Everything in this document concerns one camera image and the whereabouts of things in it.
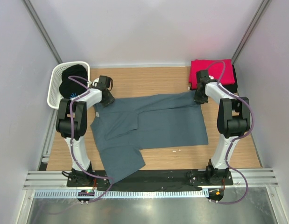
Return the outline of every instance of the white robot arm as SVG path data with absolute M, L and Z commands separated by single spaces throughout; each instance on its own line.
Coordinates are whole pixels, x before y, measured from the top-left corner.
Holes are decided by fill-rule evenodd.
M 78 96 L 73 104 L 74 112 L 74 139 L 71 143 L 71 122 L 70 122 L 70 103 L 73 99 L 62 99 L 59 103 L 57 120 L 56 120 L 56 130 L 60 132 L 61 136 L 66 141 L 70 153 L 71 144 L 73 144 L 73 153 L 76 160 L 83 170 L 92 174 L 92 164 L 87 156 L 85 147 L 84 135 L 87 129 L 87 110 L 91 108 L 96 103 L 102 103 L 103 106 L 108 106 L 114 102 L 114 97 L 109 92 L 108 88 L 112 86 L 112 79 L 106 76 L 100 76 L 94 80 L 93 85 L 89 88 L 89 93 L 86 96 Z M 73 180 L 73 185 L 71 187 L 76 187 L 78 185 L 87 186 L 92 182 L 92 177 L 85 174 L 82 169 L 74 161 L 72 157 L 72 176 L 75 177 Z
M 237 142 L 250 129 L 250 110 L 247 107 L 249 100 L 246 97 L 230 94 L 220 83 L 209 77 L 207 70 L 197 72 L 196 78 L 197 90 L 194 101 L 204 104 L 208 102 L 208 97 L 211 97 L 219 105 L 217 129 L 220 138 L 215 154 L 209 160 L 205 171 L 191 172 L 192 180 L 199 179 L 199 181 L 192 181 L 191 184 L 201 186 L 229 182 L 227 185 L 232 185 L 232 180 L 228 178 L 231 176 L 228 164 Z

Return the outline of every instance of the black cloth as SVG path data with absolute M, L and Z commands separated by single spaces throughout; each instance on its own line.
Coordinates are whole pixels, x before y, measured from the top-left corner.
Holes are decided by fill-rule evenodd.
M 73 65 L 64 70 L 61 76 L 62 83 L 59 86 L 59 92 L 66 99 L 74 98 L 86 91 L 86 89 L 83 86 L 79 85 L 78 83 L 75 83 L 72 80 L 69 80 L 69 76 L 80 76 L 88 79 L 86 69 L 80 64 Z M 76 80 L 87 86 L 87 82 L 85 80 L 82 79 Z

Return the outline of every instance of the gray cloth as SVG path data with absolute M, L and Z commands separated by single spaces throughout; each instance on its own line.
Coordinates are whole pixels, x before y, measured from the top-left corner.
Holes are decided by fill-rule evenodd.
M 194 91 L 120 98 L 94 106 L 91 124 L 105 171 L 118 182 L 145 166 L 139 149 L 207 145 L 208 138 Z

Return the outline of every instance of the wooden floor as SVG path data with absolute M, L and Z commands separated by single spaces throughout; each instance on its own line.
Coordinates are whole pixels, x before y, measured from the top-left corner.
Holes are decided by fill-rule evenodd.
M 166 68 L 123 68 L 123 69 L 92 69 L 91 80 L 100 75 L 113 79 L 111 93 L 115 98 L 151 96 L 160 93 L 181 93 L 188 91 L 188 67 Z M 192 169 L 205 168 L 208 160 L 215 152 L 219 133 L 217 131 L 218 106 L 209 99 L 202 105 L 209 145 L 175 148 L 144 149 L 141 154 L 146 166 L 143 169 Z M 95 112 L 88 110 L 88 129 L 85 134 L 85 144 L 89 159 L 94 170 L 104 167 L 94 143 L 89 125 L 93 122 Z M 251 136 L 238 142 L 231 166 L 235 168 L 259 168 L 260 164 Z M 55 134 L 51 156 L 47 170 L 70 170 L 71 157 L 69 149 L 59 133 Z

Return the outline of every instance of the red cloth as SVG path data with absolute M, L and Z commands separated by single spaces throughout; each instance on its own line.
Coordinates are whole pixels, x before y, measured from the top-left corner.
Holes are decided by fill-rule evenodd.
M 197 80 L 196 80 L 196 72 L 200 70 L 205 70 L 210 64 L 217 60 L 195 60 L 191 61 L 191 69 L 189 75 L 189 83 L 191 83 L 191 88 L 196 89 L 197 87 Z M 233 77 L 233 66 L 231 59 L 222 59 L 221 61 L 225 62 L 225 72 L 223 77 L 220 80 L 222 85 L 230 85 L 234 84 L 234 77 Z M 217 63 L 208 69 L 209 75 L 213 76 L 214 79 L 219 79 L 221 72 L 223 69 L 222 63 Z

